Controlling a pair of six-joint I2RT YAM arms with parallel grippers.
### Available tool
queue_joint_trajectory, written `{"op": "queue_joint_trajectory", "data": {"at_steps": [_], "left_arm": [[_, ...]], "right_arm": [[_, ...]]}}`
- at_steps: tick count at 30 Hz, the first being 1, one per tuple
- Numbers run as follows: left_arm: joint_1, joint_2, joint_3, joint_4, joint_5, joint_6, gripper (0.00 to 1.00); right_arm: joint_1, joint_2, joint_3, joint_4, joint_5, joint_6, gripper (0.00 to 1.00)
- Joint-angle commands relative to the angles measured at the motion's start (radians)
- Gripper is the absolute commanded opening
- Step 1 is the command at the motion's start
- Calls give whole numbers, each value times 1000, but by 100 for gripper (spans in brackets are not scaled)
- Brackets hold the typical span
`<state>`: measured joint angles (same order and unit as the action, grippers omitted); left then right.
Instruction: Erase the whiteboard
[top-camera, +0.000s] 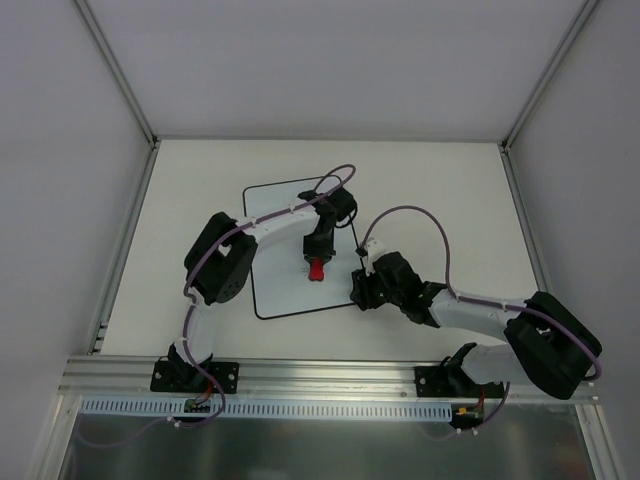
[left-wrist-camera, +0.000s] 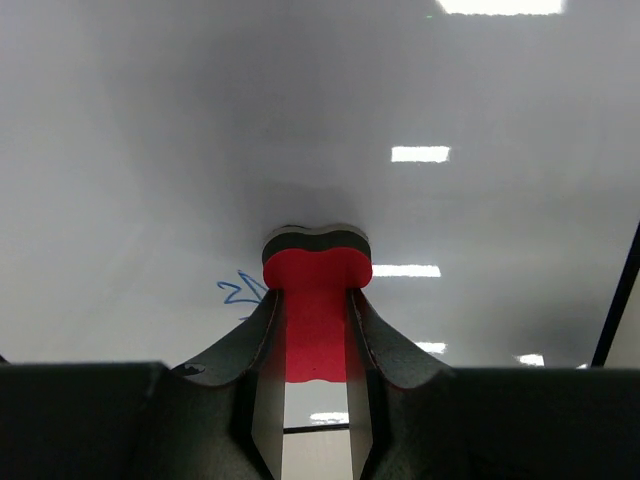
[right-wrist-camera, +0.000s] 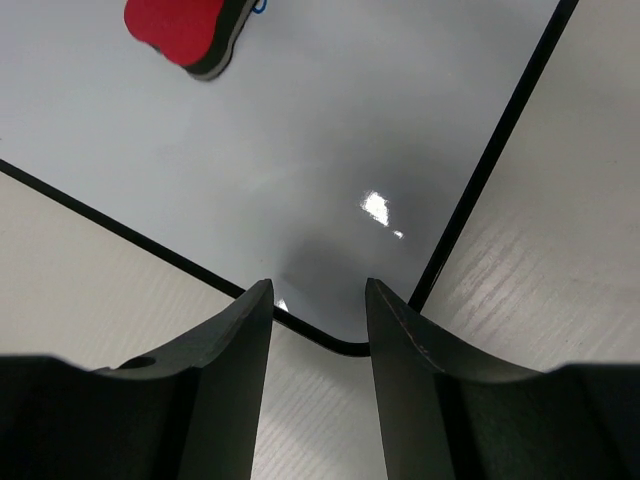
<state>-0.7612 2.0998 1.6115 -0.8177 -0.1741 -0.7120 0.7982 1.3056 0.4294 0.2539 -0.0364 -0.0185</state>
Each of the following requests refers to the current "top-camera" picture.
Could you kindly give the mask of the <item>red whiteboard eraser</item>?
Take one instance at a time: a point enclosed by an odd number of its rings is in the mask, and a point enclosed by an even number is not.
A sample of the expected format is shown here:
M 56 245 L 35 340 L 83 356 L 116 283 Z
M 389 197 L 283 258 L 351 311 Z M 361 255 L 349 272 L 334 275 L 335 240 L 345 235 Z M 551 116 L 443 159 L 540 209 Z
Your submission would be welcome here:
M 324 261 L 321 258 L 313 258 L 310 261 L 308 278 L 312 282 L 322 282 L 324 280 Z

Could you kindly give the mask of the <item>white whiteboard black frame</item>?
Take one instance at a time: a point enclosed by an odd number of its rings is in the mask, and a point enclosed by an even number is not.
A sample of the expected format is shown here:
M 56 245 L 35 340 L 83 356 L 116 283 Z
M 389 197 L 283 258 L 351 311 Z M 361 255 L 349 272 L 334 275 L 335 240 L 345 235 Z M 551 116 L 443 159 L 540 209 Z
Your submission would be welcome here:
M 243 191 L 244 213 L 257 217 L 279 210 L 319 180 L 315 177 L 249 186 Z M 270 320 L 350 305 L 351 273 L 362 267 L 356 248 L 353 226 L 336 230 L 336 255 L 323 266 L 322 281 L 308 278 L 309 263 L 303 258 L 300 233 L 258 252 L 251 272 L 256 316 Z

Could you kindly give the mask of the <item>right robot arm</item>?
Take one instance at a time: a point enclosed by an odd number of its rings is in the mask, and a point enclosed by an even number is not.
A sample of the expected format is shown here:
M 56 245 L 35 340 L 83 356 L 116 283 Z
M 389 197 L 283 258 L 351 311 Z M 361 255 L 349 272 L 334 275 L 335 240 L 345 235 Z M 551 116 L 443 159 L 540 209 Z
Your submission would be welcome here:
M 469 396 L 497 382 L 532 384 L 568 400 L 582 382 L 602 374 L 599 340 L 547 292 L 515 303 L 472 298 L 422 280 L 399 252 L 357 253 L 363 266 L 351 275 L 350 298 L 360 310 L 391 304 L 415 324 L 496 339 L 494 346 L 466 343 L 442 361 L 428 381 L 445 395 Z

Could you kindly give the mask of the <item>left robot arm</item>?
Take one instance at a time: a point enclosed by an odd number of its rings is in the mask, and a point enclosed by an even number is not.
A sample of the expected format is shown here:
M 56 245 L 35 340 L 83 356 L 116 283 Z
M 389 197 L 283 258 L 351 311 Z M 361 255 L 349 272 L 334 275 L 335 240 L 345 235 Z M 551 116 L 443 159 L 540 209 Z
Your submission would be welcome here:
M 154 367 L 151 389 L 157 392 L 229 393 L 217 387 L 219 363 L 207 353 L 198 360 L 189 350 L 188 329 L 196 306 L 226 303 L 244 287 L 258 251 L 292 236 L 302 241 L 301 258 L 308 279 L 322 282 L 326 265 L 335 257 L 335 231 L 351 226 L 358 212 L 353 195 L 337 185 L 325 193 L 307 190 L 293 204 L 257 218 L 236 220 L 224 212 L 211 217 L 184 260 L 183 294 L 189 298 L 182 337 Z

